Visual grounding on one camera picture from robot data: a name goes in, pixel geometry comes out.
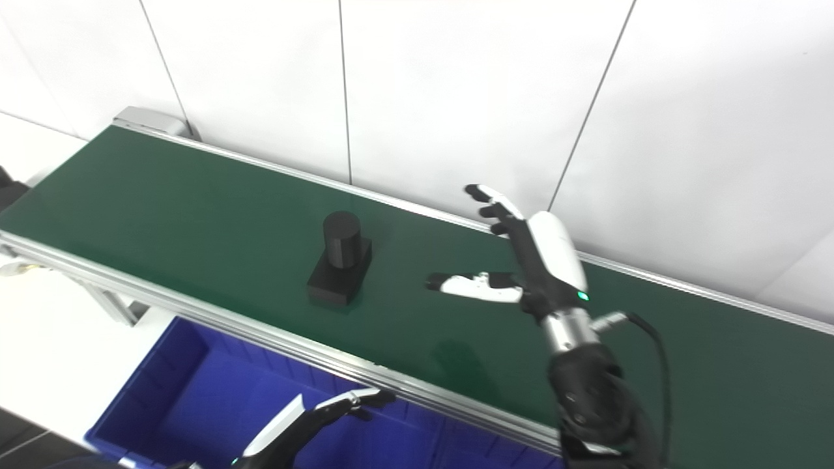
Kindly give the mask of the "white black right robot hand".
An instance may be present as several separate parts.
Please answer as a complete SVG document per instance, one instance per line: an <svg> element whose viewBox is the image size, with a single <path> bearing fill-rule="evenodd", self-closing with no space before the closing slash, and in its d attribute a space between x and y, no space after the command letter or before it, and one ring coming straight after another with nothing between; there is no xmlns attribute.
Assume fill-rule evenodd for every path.
<svg viewBox="0 0 834 469"><path fill-rule="evenodd" d="M489 231L508 238L521 278L508 272L432 273L425 287L451 296L519 304L537 319L581 308L589 300L586 273L567 229L551 212L524 214L497 190L468 184L467 193L483 204L479 213L495 220Z"/></svg>

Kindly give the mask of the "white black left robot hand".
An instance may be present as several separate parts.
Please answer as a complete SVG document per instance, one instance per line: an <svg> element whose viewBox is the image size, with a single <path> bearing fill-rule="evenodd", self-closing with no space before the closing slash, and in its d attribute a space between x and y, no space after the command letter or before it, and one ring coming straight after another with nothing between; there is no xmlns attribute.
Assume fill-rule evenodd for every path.
<svg viewBox="0 0 834 469"><path fill-rule="evenodd" d="M330 397L307 408L302 394L292 398L232 461L231 468L292 468L305 446L328 425L345 416L371 421L366 410L384 408L396 401L392 391L364 387Z"/></svg>

